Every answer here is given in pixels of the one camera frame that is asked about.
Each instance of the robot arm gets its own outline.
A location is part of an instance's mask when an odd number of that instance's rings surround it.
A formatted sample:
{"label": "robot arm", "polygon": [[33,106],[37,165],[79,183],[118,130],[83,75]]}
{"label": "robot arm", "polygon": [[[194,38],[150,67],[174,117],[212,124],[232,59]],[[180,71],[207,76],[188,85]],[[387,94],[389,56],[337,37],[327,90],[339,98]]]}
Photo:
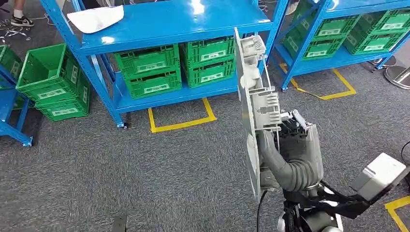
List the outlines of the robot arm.
{"label": "robot arm", "polygon": [[[259,155],[284,189],[286,200],[301,207],[316,207],[354,219],[410,171],[410,167],[382,153],[351,184],[357,194],[345,196],[322,181],[323,164],[316,125],[306,122],[296,110],[282,113],[281,118],[279,139],[267,130],[258,133]],[[275,141],[280,143],[280,153]]]}
{"label": "robot arm", "polygon": [[323,178],[323,164],[316,125],[306,131],[281,137],[281,153],[276,150],[274,134],[258,134],[259,154],[286,191],[301,191],[317,185]]}

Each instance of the blue metal shelf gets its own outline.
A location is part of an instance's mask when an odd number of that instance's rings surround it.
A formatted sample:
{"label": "blue metal shelf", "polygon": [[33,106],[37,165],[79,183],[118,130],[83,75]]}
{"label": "blue metal shelf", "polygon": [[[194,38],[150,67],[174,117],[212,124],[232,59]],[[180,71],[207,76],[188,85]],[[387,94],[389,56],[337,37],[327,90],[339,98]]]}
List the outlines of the blue metal shelf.
{"label": "blue metal shelf", "polygon": [[84,34],[81,52],[86,55],[141,47],[204,40],[270,30],[272,22],[245,0],[170,0],[124,5],[124,18],[93,34]]}
{"label": "blue metal shelf", "polygon": [[[306,12],[302,17],[293,22],[288,28],[284,29],[282,33],[274,41],[274,50],[279,53],[282,59],[287,64],[287,72],[281,72],[283,75],[283,82],[281,89],[285,91],[293,76],[306,73],[327,70],[330,68],[341,67],[345,65],[356,64],[369,60],[382,58],[382,61],[376,66],[377,69],[382,68],[383,64],[410,38],[410,33],[407,33],[400,39],[400,41],[393,47],[390,52],[366,54],[366,55],[351,55],[345,47],[341,46],[339,50],[331,58],[322,58],[315,60],[302,60],[302,56],[308,48],[311,39],[315,32],[321,25],[322,21],[328,18],[336,18],[349,15],[360,15],[370,12],[391,10],[396,8],[410,7],[410,0],[307,0],[312,3],[312,8]],[[303,42],[299,45],[299,50],[292,58],[280,40],[293,27],[300,23],[303,18],[310,15],[310,12],[316,10],[315,16],[310,23],[310,27],[305,35]]]}
{"label": "blue metal shelf", "polygon": [[125,86],[121,73],[117,72],[114,85],[114,104],[118,112],[126,113],[235,91],[238,91],[236,74],[227,80],[197,88],[189,88],[187,83],[182,82],[180,90],[134,100]]}
{"label": "blue metal shelf", "polygon": [[31,146],[33,137],[28,137],[21,132],[29,108],[29,99],[26,96],[20,94],[24,99],[24,104],[16,126],[13,127],[9,124],[10,114],[18,95],[19,93],[14,88],[0,90],[0,136],[8,135],[20,141],[23,146]]}
{"label": "blue metal shelf", "polygon": [[[288,50],[282,44],[275,45],[276,51],[285,61],[286,65],[290,67],[293,64],[293,59],[290,56]],[[333,57],[318,59],[318,60],[304,60],[299,61],[298,65],[294,68],[294,75],[302,75],[306,73],[313,73],[331,68],[342,67],[351,64],[357,64],[366,62],[369,60],[379,59],[390,56],[391,53],[375,53],[365,55],[352,55],[346,50],[344,46],[341,46]]]}
{"label": "blue metal shelf", "polygon": [[324,18],[336,18],[349,15],[366,14],[408,7],[409,0],[332,0]]}
{"label": "blue metal shelf", "polygon": [[14,102],[17,98],[15,89],[0,90],[0,121],[7,122],[14,108]]}
{"label": "blue metal shelf", "polygon": [[[194,89],[183,85],[175,92],[133,100],[121,74],[112,70],[106,53],[233,35],[235,27],[241,34],[269,31],[265,44],[270,51],[288,3],[278,0],[272,20],[259,9],[256,0],[169,0],[125,5],[122,20],[96,33],[83,34],[79,43],[55,0],[40,1],[117,127],[124,126],[120,113],[234,92],[237,83],[232,77]],[[84,10],[79,1],[71,1],[76,11]],[[112,98],[100,65],[110,76]]]}

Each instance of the person's leg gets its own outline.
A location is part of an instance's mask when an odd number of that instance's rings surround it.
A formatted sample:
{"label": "person's leg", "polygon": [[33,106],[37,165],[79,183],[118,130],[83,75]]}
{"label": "person's leg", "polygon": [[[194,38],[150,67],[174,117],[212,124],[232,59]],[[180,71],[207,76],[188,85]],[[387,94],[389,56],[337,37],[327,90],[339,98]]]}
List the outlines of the person's leg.
{"label": "person's leg", "polygon": [[19,27],[32,27],[34,26],[33,21],[29,20],[23,14],[24,2],[25,0],[14,0],[14,12],[10,23]]}

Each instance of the shelf caster wheel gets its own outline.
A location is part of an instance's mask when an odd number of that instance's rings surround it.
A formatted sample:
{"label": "shelf caster wheel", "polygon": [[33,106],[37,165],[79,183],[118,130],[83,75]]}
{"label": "shelf caster wheel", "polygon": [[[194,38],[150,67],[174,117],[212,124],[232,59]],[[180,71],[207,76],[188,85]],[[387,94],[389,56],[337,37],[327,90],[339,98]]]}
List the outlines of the shelf caster wheel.
{"label": "shelf caster wheel", "polygon": [[131,123],[124,122],[124,126],[122,127],[123,129],[128,129],[131,127]]}

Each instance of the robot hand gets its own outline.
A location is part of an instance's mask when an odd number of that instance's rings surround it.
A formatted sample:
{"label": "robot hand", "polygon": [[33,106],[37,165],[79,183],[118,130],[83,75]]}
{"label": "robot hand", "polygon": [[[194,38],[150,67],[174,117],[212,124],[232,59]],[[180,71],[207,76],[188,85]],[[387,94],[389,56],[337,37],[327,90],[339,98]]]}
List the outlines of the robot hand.
{"label": "robot hand", "polygon": [[302,127],[298,121],[292,120],[288,123],[297,124],[298,126],[294,128],[299,130],[283,133],[279,137],[280,153],[275,146],[274,134],[264,130],[258,134],[259,154],[284,190],[309,189],[323,178],[318,131],[315,124]]}

